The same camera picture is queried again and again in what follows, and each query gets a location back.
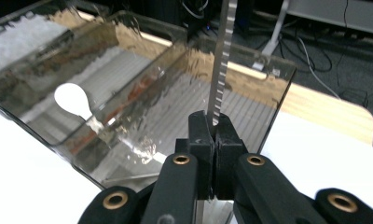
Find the white spoon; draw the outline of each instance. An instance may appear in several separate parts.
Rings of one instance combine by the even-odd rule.
[[[60,85],[55,91],[55,101],[56,103],[65,111],[80,116],[82,119],[87,120],[87,125],[89,125],[93,131],[99,133],[100,130],[104,128],[102,123],[98,121],[90,111],[88,97],[84,90],[74,83],[64,83]],[[126,139],[119,137],[119,140],[125,143],[131,148],[136,154],[142,153],[138,148]],[[150,160],[155,160],[160,163],[164,163],[166,156],[160,152],[155,153],[155,155],[150,158]]]

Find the white table surface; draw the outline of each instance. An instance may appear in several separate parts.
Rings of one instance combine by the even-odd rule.
[[[263,154],[311,197],[338,187],[373,207],[373,147],[280,112]],[[77,223],[99,191],[0,116],[0,223]]]

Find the white paper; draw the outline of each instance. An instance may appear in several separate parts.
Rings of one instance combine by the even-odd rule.
[[[77,223],[100,190],[0,116],[0,223]]]
[[[280,112],[262,155],[311,198],[319,189],[338,188],[373,208],[372,146]]]

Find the metal serrated strip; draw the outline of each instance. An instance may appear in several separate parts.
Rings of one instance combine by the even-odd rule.
[[[208,124],[212,134],[214,133],[214,126],[218,123],[221,111],[236,8],[237,0],[224,0],[222,2],[218,40],[214,53],[213,77],[207,108]]]

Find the white powder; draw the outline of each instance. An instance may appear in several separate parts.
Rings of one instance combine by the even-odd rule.
[[[5,29],[0,33],[0,70],[67,30],[39,15],[23,16],[20,21],[10,22]]]

